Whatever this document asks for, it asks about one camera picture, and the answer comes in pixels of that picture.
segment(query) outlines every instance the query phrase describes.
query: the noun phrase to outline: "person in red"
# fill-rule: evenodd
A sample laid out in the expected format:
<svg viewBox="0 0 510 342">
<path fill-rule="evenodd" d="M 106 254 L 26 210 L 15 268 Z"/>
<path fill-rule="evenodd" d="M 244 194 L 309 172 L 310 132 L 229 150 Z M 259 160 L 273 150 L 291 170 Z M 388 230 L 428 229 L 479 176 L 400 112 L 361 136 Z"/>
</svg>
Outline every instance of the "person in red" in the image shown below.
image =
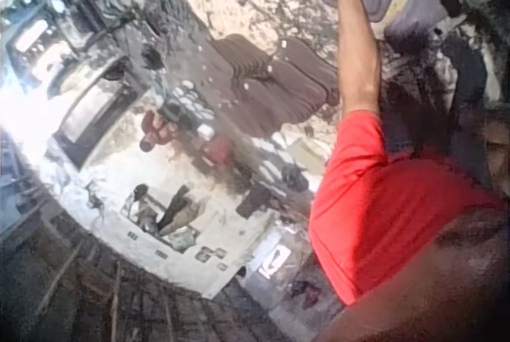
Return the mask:
<svg viewBox="0 0 510 342">
<path fill-rule="evenodd" d="M 175 139 L 176 127 L 167 123 L 157 112 L 145 112 L 142 119 L 142 130 L 145 136 L 140 141 L 140 149 L 150 152 L 155 145 L 165 145 Z"/>
<path fill-rule="evenodd" d="M 508 283 L 508 204 L 437 152 L 389 157 L 379 116 L 377 45 L 362 1 L 338 1 L 343 117 L 312 203 L 312 247 L 346 305 L 384 293 L 375 308 L 356 315 L 366 317 L 357 325 L 367 336 L 371 322 L 393 327 L 392 311 L 412 321 L 433 304 L 430 314 L 438 317 L 448 301 L 455 314 L 469 315 L 473 304 L 487 304 L 494 288 Z M 406 282 L 400 292 L 384 292 L 398 280 Z M 461 294 L 452 289 L 459 287 Z M 340 335 L 335 328 L 323 340 L 348 340 Z"/>
<path fill-rule="evenodd" d="M 232 158 L 232 140 L 220 133 L 204 145 L 203 151 L 214 164 L 225 165 Z"/>
</svg>

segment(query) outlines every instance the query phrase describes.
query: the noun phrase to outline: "person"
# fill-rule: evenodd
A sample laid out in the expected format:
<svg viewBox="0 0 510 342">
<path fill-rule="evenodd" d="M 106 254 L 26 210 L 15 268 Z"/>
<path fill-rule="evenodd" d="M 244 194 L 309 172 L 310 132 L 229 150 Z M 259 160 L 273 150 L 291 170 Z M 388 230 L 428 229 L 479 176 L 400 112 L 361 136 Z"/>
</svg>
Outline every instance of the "person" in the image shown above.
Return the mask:
<svg viewBox="0 0 510 342">
<path fill-rule="evenodd" d="M 508 290 L 508 202 L 434 149 L 386 153 L 378 48 L 362 1 L 338 3 L 343 112 L 308 231 L 348 307 L 318 340 L 461 340 Z"/>
<path fill-rule="evenodd" d="M 163 217 L 158 222 L 158 231 L 161 231 L 167 225 L 171 224 L 175 219 L 175 215 L 190 205 L 191 200 L 186 196 L 188 193 L 190 193 L 190 188 L 186 184 L 183 184 L 177 190 L 177 193 L 174 197 L 172 197 L 167 210 L 165 210 Z"/>
<path fill-rule="evenodd" d="M 152 151 L 156 144 L 168 144 L 176 137 L 175 125 L 165 121 L 160 114 L 152 110 L 145 112 L 142 119 L 142 130 L 145 136 L 139 146 L 144 152 Z"/>
<path fill-rule="evenodd" d="M 232 140 L 219 133 L 204 144 L 203 151 L 215 165 L 223 166 L 232 159 Z"/>
</svg>

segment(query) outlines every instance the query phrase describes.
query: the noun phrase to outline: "clothing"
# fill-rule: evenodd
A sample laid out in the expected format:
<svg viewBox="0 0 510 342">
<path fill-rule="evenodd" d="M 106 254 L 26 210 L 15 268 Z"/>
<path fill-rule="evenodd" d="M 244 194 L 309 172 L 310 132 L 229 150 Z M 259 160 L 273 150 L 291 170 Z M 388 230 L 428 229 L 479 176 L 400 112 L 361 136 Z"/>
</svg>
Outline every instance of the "clothing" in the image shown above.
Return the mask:
<svg viewBox="0 0 510 342">
<path fill-rule="evenodd" d="M 246 197 L 237 206 L 236 212 L 241 217 L 248 219 L 261 206 L 267 205 L 272 196 L 273 194 L 267 187 L 260 183 L 255 183 Z"/>
<path fill-rule="evenodd" d="M 175 129 L 154 111 L 145 112 L 142 119 L 143 133 L 154 133 L 158 136 L 159 145 L 170 143 L 175 138 Z"/>
<path fill-rule="evenodd" d="M 182 185 L 178 189 L 177 193 L 174 195 L 174 197 L 172 197 L 167 210 L 165 210 L 163 217 L 158 222 L 158 230 L 163 229 L 165 226 L 174 221 L 175 215 L 190 204 L 190 200 L 185 197 L 189 191 L 190 188 L 188 188 L 186 185 Z"/>
<path fill-rule="evenodd" d="M 321 265 L 347 305 L 395 275 L 459 214 L 506 210 L 434 152 L 390 160 L 381 120 L 348 114 L 312 204 L 309 234 Z"/>
<path fill-rule="evenodd" d="M 218 135 L 204 147 L 204 153 L 215 164 L 226 164 L 232 155 L 232 141 L 227 135 Z"/>
<path fill-rule="evenodd" d="M 188 206 L 174 216 L 174 219 L 169 225 L 159 231 L 159 236 L 167 236 L 168 234 L 174 233 L 177 229 L 189 225 L 198 217 L 201 207 L 200 202 L 190 202 Z"/>
</svg>

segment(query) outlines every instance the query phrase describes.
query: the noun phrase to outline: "light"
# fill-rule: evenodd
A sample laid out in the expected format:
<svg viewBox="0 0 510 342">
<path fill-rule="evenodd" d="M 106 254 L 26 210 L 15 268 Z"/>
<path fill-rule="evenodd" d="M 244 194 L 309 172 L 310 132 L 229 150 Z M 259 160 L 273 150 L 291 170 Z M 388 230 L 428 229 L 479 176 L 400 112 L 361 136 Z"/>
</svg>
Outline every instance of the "light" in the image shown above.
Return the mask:
<svg viewBox="0 0 510 342">
<path fill-rule="evenodd" d="M 29 29 L 24 31 L 19 39 L 16 40 L 14 47 L 21 53 L 24 53 L 35 41 L 46 31 L 48 22 L 44 19 L 36 21 Z"/>
<path fill-rule="evenodd" d="M 0 124 L 9 132 L 32 165 L 38 165 L 48 147 L 48 139 L 59 128 L 73 99 L 72 93 L 48 100 L 46 88 L 23 93 L 20 87 L 0 89 Z"/>
<path fill-rule="evenodd" d="M 48 80 L 53 66 L 62 62 L 64 54 L 70 54 L 71 49 L 64 41 L 51 45 L 40 57 L 32 68 L 32 74 L 40 81 Z"/>
<path fill-rule="evenodd" d="M 197 133 L 202 137 L 205 141 L 209 141 L 214 137 L 214 129 L 208 126 L 207 124 L 201 124 L 200 127 L 197 128 Z"/>
<path fill-rule="evenodd" d="M 262 262 L 262 266 L 258 270 L 259 273 L 270 280 L 271 276 L 287 261 L 288 256 L 290 256 L 290 249 L 286 246 L 278 245 Z"/>
</svg>

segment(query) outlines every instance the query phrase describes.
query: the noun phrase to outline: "red object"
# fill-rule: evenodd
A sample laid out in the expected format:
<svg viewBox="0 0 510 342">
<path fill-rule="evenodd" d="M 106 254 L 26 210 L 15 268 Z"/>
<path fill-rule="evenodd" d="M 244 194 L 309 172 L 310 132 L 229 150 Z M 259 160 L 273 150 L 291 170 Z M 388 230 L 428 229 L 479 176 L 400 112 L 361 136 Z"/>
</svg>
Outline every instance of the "red object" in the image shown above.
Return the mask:
<svg viewBox="0 0 510 342">
<path fill-rule="evenodd" d="M 232 152 L 232 141 L 226 135 L 218 135 L 206 144 L 204 152 L 215 164 L 225 164 Z"/>
<path fill-rule="evenodd" d="M 380 119 L 353 112 L 339 125 L 312 204 L 310 239 L 336 293 L 349 305 L 475 206 L 506 209 L 438 154 L 390 161 Z"/>
<path fill-rule="evenodd" d="M 165 145 L 175 138 L 170 125 L 156 112 L 147 111 L 142 119 L 143 133 L 154 133 L 158 136 L 158 144 Z"/>
</svg>

